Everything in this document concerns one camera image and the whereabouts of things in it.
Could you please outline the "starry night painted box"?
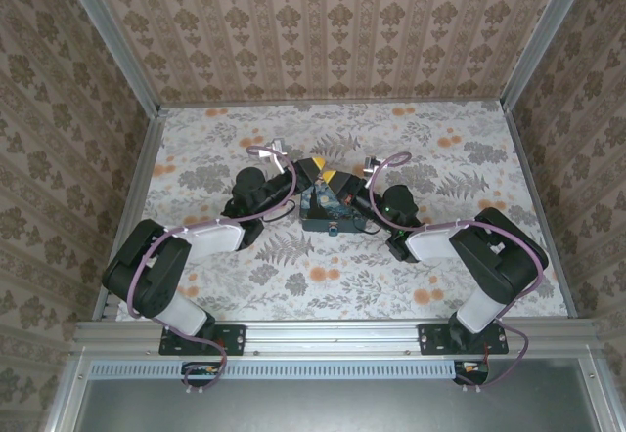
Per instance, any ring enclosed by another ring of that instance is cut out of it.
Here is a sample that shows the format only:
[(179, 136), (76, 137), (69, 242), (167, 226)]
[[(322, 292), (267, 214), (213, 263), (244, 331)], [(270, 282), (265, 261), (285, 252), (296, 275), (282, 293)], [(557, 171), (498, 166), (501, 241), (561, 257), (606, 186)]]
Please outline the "starry night painted box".
[(358, 212), (337, 200), (322, 178), (300, 195), (299, 218), (302, 230), (328, 234), (330, 222), (338, 222), (339, 233), (364, 233), (367, 221)]

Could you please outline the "floral patterned table cover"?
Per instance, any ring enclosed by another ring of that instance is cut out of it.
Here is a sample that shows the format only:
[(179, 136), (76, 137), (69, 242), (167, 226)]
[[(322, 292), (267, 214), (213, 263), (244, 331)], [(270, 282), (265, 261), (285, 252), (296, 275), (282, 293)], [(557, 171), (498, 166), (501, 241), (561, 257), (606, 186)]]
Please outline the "floral patterned table cover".
[[(364, 159), (408, 151), (377, 192), (408, 187), (425, 223), (493, 207), (538, 243), (545, 238), (505, 114), (497, 101), (167, 108), (143, 208), (175, 227), (214, 219), (236, 175), (275, 166), (246, 153), (282, 139), (290, 158), (324, 158), (361, 175)], [(447, 318), (474, 281), (456, 259), (408, 264), (372, 224), (356, 234), (308, 232), (296, 210), (273, 215), (248, 249), (191, 260), (179, 292), (222, 321)]]

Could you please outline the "small circuit board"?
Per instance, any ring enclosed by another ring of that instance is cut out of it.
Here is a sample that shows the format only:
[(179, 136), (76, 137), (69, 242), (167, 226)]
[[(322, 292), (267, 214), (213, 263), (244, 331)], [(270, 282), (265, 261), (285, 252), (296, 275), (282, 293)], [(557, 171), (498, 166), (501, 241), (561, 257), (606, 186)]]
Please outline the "small circuit board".
[(453, 381), (461, 386), (481, 386), (489, 375), (488, 364), (483, 361), (455, 361)]
[(181, 366), (182, 383), (188, 390), (204, 390), (223, 374), (223, 362), (189, 362)]

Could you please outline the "grey metal panel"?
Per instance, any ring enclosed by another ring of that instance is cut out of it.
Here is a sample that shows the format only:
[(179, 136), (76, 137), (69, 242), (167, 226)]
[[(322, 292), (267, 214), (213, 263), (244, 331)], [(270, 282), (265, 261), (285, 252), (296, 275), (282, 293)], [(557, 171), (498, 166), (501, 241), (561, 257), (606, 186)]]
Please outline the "grey metal panel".
[(626, 432), (603, 365), (526, 360), (496, 385), (450, 380), (62, 380), (45, 432)]

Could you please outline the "aluminium frame side rail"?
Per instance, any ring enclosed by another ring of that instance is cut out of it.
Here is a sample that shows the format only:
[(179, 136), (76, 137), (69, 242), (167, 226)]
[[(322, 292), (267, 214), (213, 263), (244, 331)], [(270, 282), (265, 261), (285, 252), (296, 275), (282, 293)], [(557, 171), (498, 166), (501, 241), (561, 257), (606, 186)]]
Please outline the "aluminium frame side rail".
[(148, 128), (140, 150), (137, 165), (128, 190), (126, 202), (121, 214), (120, 223), (112, 244), (110, 261), (122, 247), (136, 224), (141, 220), (147, 194), (152, 180), (153, 170), (157, 160), (162, 133), (164, 116), (159, 110), (154, 118), (149, 120)]
[(535, 181), (533, 179), (532, 170), (529, 165), (529, 162), (528, 162), (528, 159), (527, 159), (524, 147), (523, 147), (522, 140), (520, 138), (519, 132), (517, 130), (517, 127), (514, 121), (514, 116), (509, 108), (502, 106), (502, 109), (503, 109), (503, 114), (506, 119), (507, 125), (509, 127), (509, 131), (510, 131), (513, 143), (514, 143), (514, 147), (515, 147), (517, 157), (519, 160), (519, 165), (522, 169), (526, 186), (527, 186), (529, 195), (531, 197), (532, 204), (535, 209), (535, 214), (537, 216), (538, 223), (539, 223), (540, 229), (544, 237), (544, 241), (547, 245), (547, 253), (549, 255), (552, 268), (555, 271), (557, 282), (559, 283), (559, 290), (563, 297), (563, 303), (566, 308), (567, 315), (570, 318), (577, 318), (578, 313), (577, 313), (577, 310), (573, 301), (573, 297), (571, 295), (571, 291), (567, 283), (567, 278), (565, 276), (562, 264), (560, 262), (559, 253), (558, 253), (558, 250), (557, 250), (557, 247), (556, 247), (556, 244), (555, 244), (555, 241), (554, 241), (551, 229), (550, 229), (549, 222), (547, 220), (547, 217), (544, 211), (544, 207), (541, 202), (541, 198), (539, 196)]

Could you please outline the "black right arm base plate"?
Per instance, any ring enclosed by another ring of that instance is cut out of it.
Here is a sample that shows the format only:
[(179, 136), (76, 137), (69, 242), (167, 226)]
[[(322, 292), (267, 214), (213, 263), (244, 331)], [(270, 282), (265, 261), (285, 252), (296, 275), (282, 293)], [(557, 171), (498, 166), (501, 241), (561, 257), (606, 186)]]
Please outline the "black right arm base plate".
[(504, 330), (492, 323), (480, 333), (471, 333), (461, 325), (419, 324), (420, 351), (433, 355), (504, 355), (509, 353)]

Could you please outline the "aluminium frame cross rail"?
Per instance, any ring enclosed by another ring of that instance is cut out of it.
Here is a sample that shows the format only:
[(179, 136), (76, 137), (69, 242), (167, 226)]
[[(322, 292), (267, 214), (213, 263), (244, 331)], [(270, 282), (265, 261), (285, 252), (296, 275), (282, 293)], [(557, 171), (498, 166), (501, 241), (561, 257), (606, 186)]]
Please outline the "aluminium frame cross rail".
[[(433, 320), (246, 322), (245, 359), (419, 359), (422, 324)], [(602, 351), (589, 320), (508, 318), (504, 320), (514, 358), (529, 339), (526, 358), (584, 358)], [(155, 357), (161, 328), (152, 322), (89, 322), (76, 329), (69, 354), (103, 359)]]

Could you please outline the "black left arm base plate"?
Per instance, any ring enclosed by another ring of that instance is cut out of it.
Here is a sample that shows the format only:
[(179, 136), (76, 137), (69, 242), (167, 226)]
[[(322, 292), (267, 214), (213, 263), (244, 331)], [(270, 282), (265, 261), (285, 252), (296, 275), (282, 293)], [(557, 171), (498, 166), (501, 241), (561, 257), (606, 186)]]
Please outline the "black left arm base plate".
[[(241, 356), (246, 346), (246, 327), (243, 324), (214, 324), (203, 327), (196, 337), (209, 339), (220, 345), (227, 355)], [(162, 356), (218, 356), (219, 351), (205, 343), (182, 338), (167, 329), (161, 332), (158, 352)]]

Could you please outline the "aluminium frame post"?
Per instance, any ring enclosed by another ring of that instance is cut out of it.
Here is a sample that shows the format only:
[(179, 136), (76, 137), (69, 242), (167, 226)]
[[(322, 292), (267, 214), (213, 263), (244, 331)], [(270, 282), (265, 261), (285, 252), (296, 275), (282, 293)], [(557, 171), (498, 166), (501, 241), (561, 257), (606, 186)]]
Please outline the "aluminium frame post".
[(107, 2), (105, 0), (79, 0), (79, 2), (98, 30), (143, 110), (149, 118), (156, 118), (159, 110), (157, 94), (114, 20)]
[(513, 110), (538, 64), (556, 39), (559, 27), (575, 0), (549, 0), (508, 80), (500, 103), (505, 112)]

